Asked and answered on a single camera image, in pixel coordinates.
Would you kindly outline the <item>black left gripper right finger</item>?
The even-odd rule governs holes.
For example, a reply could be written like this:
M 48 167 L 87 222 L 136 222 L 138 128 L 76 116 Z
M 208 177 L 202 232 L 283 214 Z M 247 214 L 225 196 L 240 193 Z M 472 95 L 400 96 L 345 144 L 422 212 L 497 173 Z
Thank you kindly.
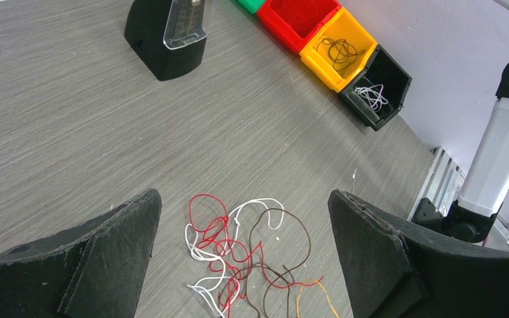
M 338 189 L 328 210 L 355 317 L 509 317 L 509 252 L 463 242 Z

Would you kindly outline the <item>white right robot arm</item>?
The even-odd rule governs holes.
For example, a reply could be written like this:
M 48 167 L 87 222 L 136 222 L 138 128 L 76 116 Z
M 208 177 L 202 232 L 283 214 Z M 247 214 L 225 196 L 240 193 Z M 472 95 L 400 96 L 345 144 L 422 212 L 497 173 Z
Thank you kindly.
M 509 192 L 509 62 L 475 157 L 457 198 L 442 215 L 423 198 L 411 222 L 470 243 L 484 241 Z

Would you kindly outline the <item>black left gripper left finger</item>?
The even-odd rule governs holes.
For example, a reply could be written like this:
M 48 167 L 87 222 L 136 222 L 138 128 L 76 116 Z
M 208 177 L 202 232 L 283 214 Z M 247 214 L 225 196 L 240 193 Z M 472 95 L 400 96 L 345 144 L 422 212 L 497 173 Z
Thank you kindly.
M 147 189 L 0 253 L 0 317 L 133 317 L 161 210 L 159 192 Z

